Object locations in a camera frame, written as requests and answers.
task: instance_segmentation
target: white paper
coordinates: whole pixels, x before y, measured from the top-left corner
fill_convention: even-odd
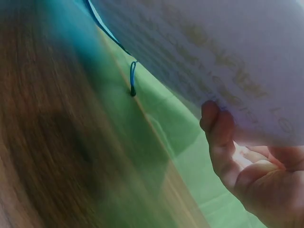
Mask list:
[[[92,2],[124,47],[198,118],[201,104],[214,100],[233,114],[241,144],[304,144],[300,1]]]

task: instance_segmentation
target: green fabric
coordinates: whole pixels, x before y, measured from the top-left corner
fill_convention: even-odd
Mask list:
[[[112,41],[108,44],[123,72],[128,76],[134,59]],[[208,143],[198,120],[179,99],[143,66],[135,71],[137,98],[146,116],[165,144],[180,175],[212,228],[263,228],[255,216],[245,211],[214,174]]]
[[[81,1],[76,0],[75,3],[86,12]],[[167,162],[161,151],[163,148],[156,143],[155,134],[147,125],[145,118],[148,118],[212,228],[263,228],[261,222],[244,210],[214,174],[205,134],[200,129],[198,120],[183,103],[143,66],[137,64],[135,86],[144,118],[142,110],[128,94],[128,88],[121,78],[121,73],[129,76],[130,65],[134,59],[109,38],[106,38],[106,42],[110,51],[104,47],[103,54],[99,55],[98,51],[94,50],[94,46],[99,45],[97,41],[85,38],[85,35],[76,36],[86,43],[86,46],[79,45],[85,70],[92,76],[92,86],[102,99],[115,133],[128,152],[128,158],[138,169],[143,170],[142,178],[159,179],[161,184]],[[153,172],[153,177],[150,176],[149,169],[157,169],[157,172]],[[158,187],[150,186],[149,193],[157,194]],[[117,210],[113,207],[115,203],[105,208],[108,224],[125,227],[124,218],[136,213],[138,220],[134,221],[132,227],[158,227],[153,223],[153,215],[145,211],[144,207],[134,208],[130,202],[126,204],[129,210]],[[167,221],[166,227],[176,227],[169,215],[163,218]]]

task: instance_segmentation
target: finger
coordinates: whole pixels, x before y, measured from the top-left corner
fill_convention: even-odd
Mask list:
[[[220,112],[209,138],[213,170],[231,192],[242,170],[242,167],[232,158],[235,152],[232,141],[233,131],[234,122],[231,114],[226,111]]]
[[[200,127],[209,133],[214,125],[216,119],[218,118],[220,109],[217,104],[213,101],[207,101],[201,107],[201,120]]]
[[[248,149],[267,157],[271,163],[277,165],[280,169],[285,169],[284,165],[270,153],[267,146],[253,146],[248,147]]]
[[[249,146],[249,150],[260,153],[261,155],[268,157],[269,156],[269,150],[267,146]]]
[[[268,161],[268,158],[265,157],[264,155],[257,153],[255,151],[250,151],[250,150],[248,150],[246,153],[244,153],[243,157],[248,159],[252,163],[256,163],[260,160]]]
[[[268,147],[271,155],[284,165],[288,171],[304,170],[304,146]]]

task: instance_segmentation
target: blue string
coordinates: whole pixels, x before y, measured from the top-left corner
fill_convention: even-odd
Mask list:
[[[127,53],[128,55],[132,56],[130,54],[130,52],[128,52],[116,39],[114,39],[111,34],[108,33],[108,31],[104,28],[104,26],[99,22],[97,16],[95,15],[93,8],[91,6],[91,1],[90,0],[84,0],[85,5],[87,6],[87,8],[89,9],[89,12],[94,20],[94,22],[98,25],[98,27],[108,36],[111,38],[112,41],[114,41],[123,51],[125,51],[125,53]],[[131,96],[136,96],[136,90],[134,87],[134,73],[135,73],[135,68],[136,68],[136,63],[138,61],[134,61],[131,64],[130,67],[130,84],[131,84]]]
[[[130,84],[131,84],[131,96],[136,96],[136,90],[134,86],[134,75],[135,75],[135,68],[136,68],[136,63],[138,61],[134,61],[131,63],[130,67]]]

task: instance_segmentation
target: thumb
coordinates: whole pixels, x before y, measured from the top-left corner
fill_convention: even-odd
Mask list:
[[[304,170],[304,146],[268,147],[269,152],[279,160],[288,171]]]

